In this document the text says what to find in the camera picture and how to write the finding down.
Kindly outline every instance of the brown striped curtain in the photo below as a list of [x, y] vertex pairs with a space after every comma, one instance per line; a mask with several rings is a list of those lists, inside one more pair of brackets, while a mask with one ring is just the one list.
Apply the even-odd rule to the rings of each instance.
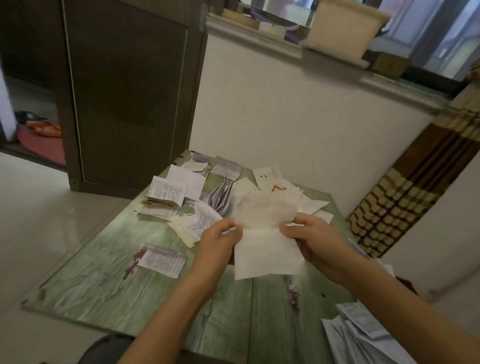
[[480, 83], [471, 83], [350, 214], [360, 247], [382, 256], [435, 205], [479, 149]]

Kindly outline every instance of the green wood grain tabletop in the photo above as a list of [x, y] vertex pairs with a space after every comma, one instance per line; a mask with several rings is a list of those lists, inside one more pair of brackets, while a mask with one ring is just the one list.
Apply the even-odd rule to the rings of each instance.
[[[177, 165], [188, 160], [188, 155], [185, 151], [176, 159]], [[209, 159], [215, 165], [215, 158]], [[168, 168], [160, 176], [166, 177], [167, 172]], [[240, 178], [245, 176], [255, 183], [251, 169], [242, 169]], [[204, 191], [212, 191], [221, 182], [222, 177], [210, 173]], [[354, 239], [331, 195], [301, 188], [312, 199], [330, 201], [323, 210], [334, 214], [331, 225], [344, 238]], [[23, 308], [105, 331], [138, 335], [188, 273], [197, 249], [189, 249], [167, 221], [134, 211], [145, 193], [72, 256]], [[180, 212], [193, 209], [183, 206]], [[178, 279], [142, 267], [131, 270], [135, 254], [147, 242], [186, 254]], [[298, 310], [292, 307], [289, 286], [299, 294]], [[321, 319], [337, 315], [336, 303], [353, 300], [346, 289], [310, 264], [303, 276], [239, 281], [229, 266], [212, 300], [196, 317], [185, 349], [230, 363], [333, 364]]]

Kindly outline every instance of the orange slipper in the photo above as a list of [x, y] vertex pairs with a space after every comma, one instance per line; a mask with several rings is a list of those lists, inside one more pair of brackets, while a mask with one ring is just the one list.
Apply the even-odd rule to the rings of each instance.
[[36, 129], [36, 128], [45, 128], [47, 126], [52, 126], [53, 123], [49, 122], [48, 120], [28, 120], [27, 121], [27, 126], [30, 129]]
[[61, 138], [61, 131], [58, 125], [51, 125], [45, 128], [35, 128], [35, 131], [43, 136], [50, 136], [53, 138]]

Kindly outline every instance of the person's left hand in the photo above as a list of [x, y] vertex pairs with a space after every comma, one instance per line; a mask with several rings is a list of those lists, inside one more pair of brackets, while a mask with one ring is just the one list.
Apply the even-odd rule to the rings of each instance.
[[242, 238], [241, 228], [223, 234], [233, 227], [234, 218], [220, 220], [204, 231], [198, 243], [197, 255], [188, 275], [209, 291], [215, 290], [233, 254], [233, 247]]

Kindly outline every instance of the person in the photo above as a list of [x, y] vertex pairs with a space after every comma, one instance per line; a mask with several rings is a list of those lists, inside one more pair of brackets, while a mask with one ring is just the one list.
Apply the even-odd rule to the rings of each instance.
[[[417, 363], [467, 364], [480, 360], [480, 340], [435, 312], [379, 265], [356, 253], [324, 220], [298, 213], [301, 226], [280, 226], [295, 238], [305, 259], [331, 281], [354, 294]], [[205, 230], [192, 267], [173, 294], [153, 315], [119, 364], [174, 363], [190, 325], [212, 296], [233, 247], [242, 238], [234, 218]]]

